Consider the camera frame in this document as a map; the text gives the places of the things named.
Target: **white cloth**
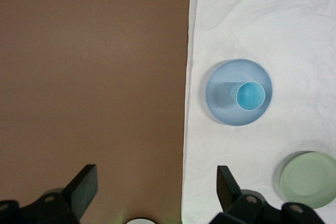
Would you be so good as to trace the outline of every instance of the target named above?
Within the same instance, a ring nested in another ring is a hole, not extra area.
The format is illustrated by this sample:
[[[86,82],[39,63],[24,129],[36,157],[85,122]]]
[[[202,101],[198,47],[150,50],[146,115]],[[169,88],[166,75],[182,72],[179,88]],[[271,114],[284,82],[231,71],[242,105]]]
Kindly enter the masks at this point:
[[[279,209],[274,172],[286,156],[336,158],[336,0],[191,0],[189,19],[182,221],[209,223],[222,211],[217,165]],[[238,127],[218,122],[205,102],[214,66],[235,58],[262,65],[273,85],[265,114]],[[335,209],[336,200],[316,212],[332,224]]]

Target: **light blue bowl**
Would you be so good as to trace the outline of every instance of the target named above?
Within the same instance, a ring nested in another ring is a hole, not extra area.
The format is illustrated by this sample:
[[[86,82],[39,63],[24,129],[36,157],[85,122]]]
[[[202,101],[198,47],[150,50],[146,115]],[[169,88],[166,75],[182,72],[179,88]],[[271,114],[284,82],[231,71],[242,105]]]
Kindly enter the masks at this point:
[[[265,91],[265,99],[254,110],[241,108],[230,93],[233,83],[256,82]],[[272,98],[272,84],[266,70],[247,59],[230,60],[219,66],[206,86],[206,103],[212,115],[222,123],[241,126],[254,122],[267,110]]]

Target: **green plate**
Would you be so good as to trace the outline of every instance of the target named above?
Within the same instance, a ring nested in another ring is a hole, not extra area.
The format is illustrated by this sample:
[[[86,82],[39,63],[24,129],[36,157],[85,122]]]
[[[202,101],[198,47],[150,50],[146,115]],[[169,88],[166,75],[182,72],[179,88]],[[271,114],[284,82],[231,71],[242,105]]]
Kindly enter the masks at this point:
[[[329,204],[336,198],[336,160],[320,152],[293,158],[282,170],[280,189],[289,202],[311,208]]]

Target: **blue cup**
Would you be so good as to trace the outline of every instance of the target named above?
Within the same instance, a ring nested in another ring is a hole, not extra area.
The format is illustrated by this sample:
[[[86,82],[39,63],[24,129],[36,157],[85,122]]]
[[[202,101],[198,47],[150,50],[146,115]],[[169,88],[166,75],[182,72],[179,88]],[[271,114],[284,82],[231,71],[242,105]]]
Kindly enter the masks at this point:
[[[230,90],[231,98],[244,110],[256,110],[265,100],[265,90],[257,82],[238,82]]]

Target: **brown table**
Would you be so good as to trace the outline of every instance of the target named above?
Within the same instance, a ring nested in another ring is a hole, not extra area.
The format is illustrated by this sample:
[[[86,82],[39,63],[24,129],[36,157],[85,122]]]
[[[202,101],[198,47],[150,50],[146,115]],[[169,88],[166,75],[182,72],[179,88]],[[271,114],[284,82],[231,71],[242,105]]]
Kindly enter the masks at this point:
[[[0,0],[0,199],[97,164],[81,223],[181,222],[189,0]]]

